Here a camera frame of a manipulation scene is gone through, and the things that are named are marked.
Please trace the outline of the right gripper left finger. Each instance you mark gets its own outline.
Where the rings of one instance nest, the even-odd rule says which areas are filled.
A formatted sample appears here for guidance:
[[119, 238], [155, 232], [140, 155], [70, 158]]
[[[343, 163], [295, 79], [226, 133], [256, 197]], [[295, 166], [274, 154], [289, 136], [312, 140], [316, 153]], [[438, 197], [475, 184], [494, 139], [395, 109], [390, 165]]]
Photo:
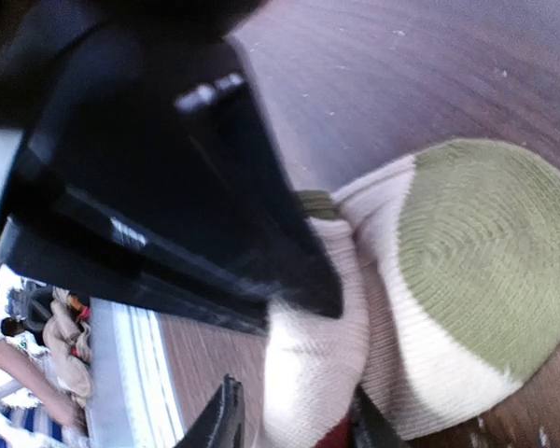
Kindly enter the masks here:
[[242, 384], [226, 374], [215, 394], [175, 448], [243, 448], [245, 399]]

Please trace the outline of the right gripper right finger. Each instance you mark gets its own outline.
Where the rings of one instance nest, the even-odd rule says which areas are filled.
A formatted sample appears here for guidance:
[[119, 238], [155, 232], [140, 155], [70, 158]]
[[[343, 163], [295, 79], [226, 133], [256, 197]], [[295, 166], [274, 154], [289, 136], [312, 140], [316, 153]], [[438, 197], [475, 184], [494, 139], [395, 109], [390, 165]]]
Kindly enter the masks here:
[[409, 448], [374, 406], [361, 386], [352, 404], [352, 446], [356, 448]]

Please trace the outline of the striped beige maroon sock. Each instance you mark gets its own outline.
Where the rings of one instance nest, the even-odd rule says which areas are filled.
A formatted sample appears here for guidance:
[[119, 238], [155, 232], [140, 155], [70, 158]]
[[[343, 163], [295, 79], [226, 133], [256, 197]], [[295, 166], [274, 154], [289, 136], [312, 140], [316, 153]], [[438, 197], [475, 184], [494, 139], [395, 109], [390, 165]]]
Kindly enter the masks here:
[[270, 307], [258, 447], [352, 447], [361, 386], [404, 441], [519, 390], [560, 344], [560, 171], [457, 139], [299, 195], [343, 316]]

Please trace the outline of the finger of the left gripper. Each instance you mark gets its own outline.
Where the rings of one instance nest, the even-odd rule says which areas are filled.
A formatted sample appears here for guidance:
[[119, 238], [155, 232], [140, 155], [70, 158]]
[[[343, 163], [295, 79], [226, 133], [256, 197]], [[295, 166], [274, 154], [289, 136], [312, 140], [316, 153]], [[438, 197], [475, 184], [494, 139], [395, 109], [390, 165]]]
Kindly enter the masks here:
[[223, 40], [92, 32], [0, 63], [0, 264], [252, 334], [274, 301], [343, 315]]

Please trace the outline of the person forearm in background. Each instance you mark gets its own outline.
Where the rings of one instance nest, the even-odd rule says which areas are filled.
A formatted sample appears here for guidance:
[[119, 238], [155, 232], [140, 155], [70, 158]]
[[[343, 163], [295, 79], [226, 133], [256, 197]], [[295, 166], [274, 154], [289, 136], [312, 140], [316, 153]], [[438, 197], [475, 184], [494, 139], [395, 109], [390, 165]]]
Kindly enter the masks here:
[[86, 432], [81, 409], [25, 353], [5, 340], [0, 340], [0, 370], [28, 388], [43, 403], [48, 414], [63, 427]]

